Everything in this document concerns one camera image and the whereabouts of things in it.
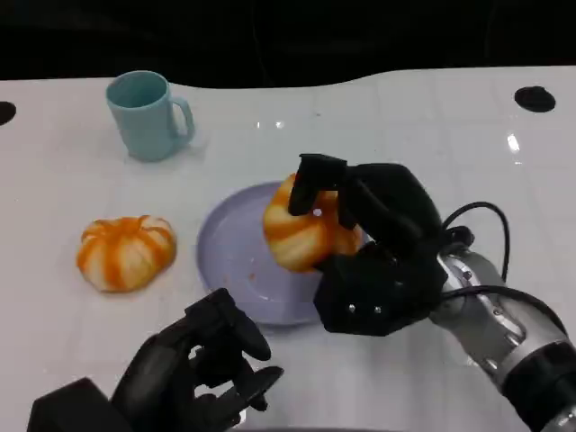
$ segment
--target teal mug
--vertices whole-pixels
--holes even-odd
[[[138,160],[167,158],[188,144],[194,135],[190,105],[180,97],[173,97],[170,84],[156,72],[135,70],[118,76],[106,88],[106,100],[128,153]],[[184,135],[178,133],[173,104],[184,113]]]

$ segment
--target table surface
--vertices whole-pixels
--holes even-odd
[[[23,430],[32,401],[82,376],[110,394],[147,335],[205,291],[197,231],[220,200],[284,178],[301,152],[351,164],[407,165],[443,216],[492,201],[512,229],[509,284],[548,302],[576,332],[576,69],[403,71],[314,88],[212,90],[174,85],[192,106],[194,145],[156,164],[127,157],[104,101],[108,79],[1,82],[17,114],[0,127],[0,428]],[[549,113],[514,92],[545,86]],[[174,265],[126,296],[93,290],[75,267],[94,219],[166,217]],[[500,264],[498,221],[464,219],[476,250]],[[526,431],[450,335],[420,322],[387,338],[330,335],[320,326],[268,331],[285,368],[270,409],[246,425],[410,431]]]

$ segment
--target decorative pumpkin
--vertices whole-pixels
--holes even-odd
[[[276,263],[306,272],[330,254],[357,252],[362,231],[338,223],[338,192],[320,192],[312,213],[292,216],[288,212],[295,178],[292,174],[284,180],[264,212],[264,236]]]
[[[163,219],[96,220],[82,234],[76,265],[99,291],[126,293],[149,283],[175,255],[176,235]]]

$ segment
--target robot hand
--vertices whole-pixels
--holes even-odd
[[[386,336],[431,318],[456,336],[533,431],[576,430],[576,351],[556,314],[506,286],[509,227],[493,204],[476,202],[443,224],[404,166],[301,155],[289,211],[313,210],[319,191],[338,191],[338,220],[373,241],[355,256],[330,256],[314,303],[328,331]],[[460,214],[485,207],[502,219],[502,273],[470,250]]]
[[[89,380],[74,382],[34,402],[29,432],[222,432],[238,424],[247,407],[266,410],[264,394],[283,370],[254,372],[244,358],[243,353],[261,361],[271,356],[254,322],[225,289],[185,315],[142,345],[110,402]],[[200,385],[229,381],[233,386],[218,398],[195,395]]]

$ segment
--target lavender plate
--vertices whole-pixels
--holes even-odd
[[[262,216],[279,186],[259,184],[221,202],[198,234],[196,264],[208,290],[228,288],[236,304],[259,324],[318,321],[312,300],[321,274],[281,268],[264,239]]]

